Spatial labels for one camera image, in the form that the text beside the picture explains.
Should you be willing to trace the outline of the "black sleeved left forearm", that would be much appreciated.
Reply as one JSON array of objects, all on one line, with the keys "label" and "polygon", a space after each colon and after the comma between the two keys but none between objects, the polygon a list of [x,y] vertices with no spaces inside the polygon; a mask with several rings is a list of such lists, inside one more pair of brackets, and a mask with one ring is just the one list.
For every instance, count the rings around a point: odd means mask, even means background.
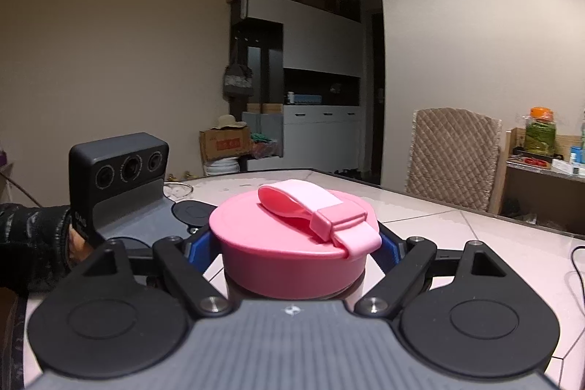
[{"label": "black sleeved left forearm", "polygon": [[49,292],[71,271],[67,205],[1,206],[1,286],[16,293]]}]

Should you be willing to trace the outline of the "person left hand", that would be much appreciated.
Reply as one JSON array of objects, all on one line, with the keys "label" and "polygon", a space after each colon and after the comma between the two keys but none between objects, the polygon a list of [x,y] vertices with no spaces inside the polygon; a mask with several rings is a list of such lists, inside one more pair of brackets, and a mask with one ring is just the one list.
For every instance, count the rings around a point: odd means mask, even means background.
[{"label": "person left hand", "polygon": [[83,262],[94,251],[94,248],[73,227],[68,229],[67,249],[68,260],[72,265]]}]

